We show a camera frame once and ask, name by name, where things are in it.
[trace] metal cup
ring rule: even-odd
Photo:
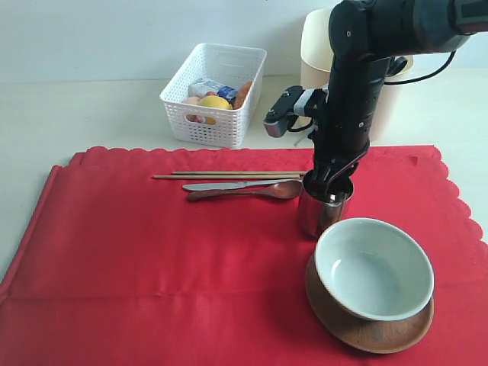
[[[325,229],[342,219],[348,209],[354,192],[354,185],[349,177],[335,179],[329,190],[322,196],[310,193],[310,176],[303,177],[303,190],[298,203],[298,225],[301,230],[314,239],[322,235]]]

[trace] ceramic bowl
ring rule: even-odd
[[[321,235],[314,254],[327,291],[363,319],[411,317],[425,307],[434,290],[434,271],[420,245],[384,221],[339,221]]]

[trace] black cable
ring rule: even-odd
[[[385,85],[404,85],[404,84],[410,84],[412,82],[421,82],[423,80],[430,79],[430,78],[436,76],[437,74],[440,74],[441,72],[443,72],[451,64],[455,54],[456,54],[456,51],[452,51],[448,57],[448,60],[445,62],[445,64],[442,65],[437,70],[435,70],[432,74],[424,75],[424,76],[421,76],[417,79],[403,80],[400,82],[385,82],[384,84]]]
[[[309,123],[309,124],[307,124],[306,126],[303,126],[303,127],[298,127],[298,128],[292,128],[292,127],[293,127],[293,125],[295,125],[295,122],[296,122],[296,121],[291,121],[291,122],[288,124],[287,130],[288,130],[289,132],[300,132],[300,131],[306,130],[307,128],[312,127],[312,125],[313,125],[313,121],[310,121],[310,123]]]

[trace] table surface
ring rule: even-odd
[[[416,77],[422,70],[412,74]],[[298,136],[269,137],[262,119],[297,76],[270,76],[241,147],[292,148]],[[53,165],[92,146],[200,149],[173,138],[159,93],[166,80],[0,85],[0,277],[7,270]],[[403,87],[385,134],[376,146],[436,145],[449,178],[488,227],[488,69],[448,69]],[[299,147],[312,147],[304,140]]]

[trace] wooden saucer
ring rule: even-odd
[[[307,264],[307,296],[319,321],[344,343],[366,352],[387,354],[415,345],[429,330],[434,299],[410,318],[393,322],[359,319],[343,310],[323,286],[312,258]]]

